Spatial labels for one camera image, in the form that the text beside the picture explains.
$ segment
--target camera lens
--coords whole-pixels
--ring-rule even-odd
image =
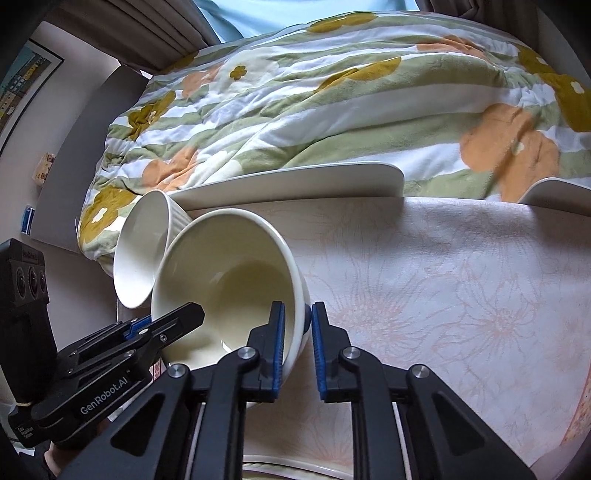
[[[17,290],[18,294],[22,298],[25,298],[25,294],[27,293],[27,282],[25,281],[25,274],[20,268],[17,270]]]
[[[36,297],[38,291],[37,274],[32,268],[29,268],[29,286],[31,287],[31,293]]]
[[[47,283],[45,281],[45,272],[41,270],[39,272],[39,288],[43,293],[47,290]]]

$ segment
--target gray headboard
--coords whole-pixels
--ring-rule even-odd
[[[109,124],[131,108],[148,79],[129,67],[115,70],[90,98],[64,140],[37,201],[31,238],[80,253],[76,219],[96,163],[105,150]]]

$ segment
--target framed picture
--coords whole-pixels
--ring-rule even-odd
[[[0,154],[35,94],[63,58],[28,40],[0,83]]]

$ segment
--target bed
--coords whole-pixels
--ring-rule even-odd
[[[209,47],[109,127],[79,247],[110,271],[137,199],[249,173],[382,161],[406,196],[516,202],[591,176],[591,93],[510,35],[423,12],[354,12]]]

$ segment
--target bowl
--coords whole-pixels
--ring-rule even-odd
[[[113,259],[119,301],[129,309],[148,303],[166,249],[192,218],[161,190],[140,198],[130,211]]]
[[[213,365],[269,321],[271,303],[285,304],[283,380],[307,340],[310,296],[285,240],[265,219],[241,209],[206,213],[170,245],[152,294],[152,318],[193,301],[203,325],[164,350],[169,363],[191,370]]]

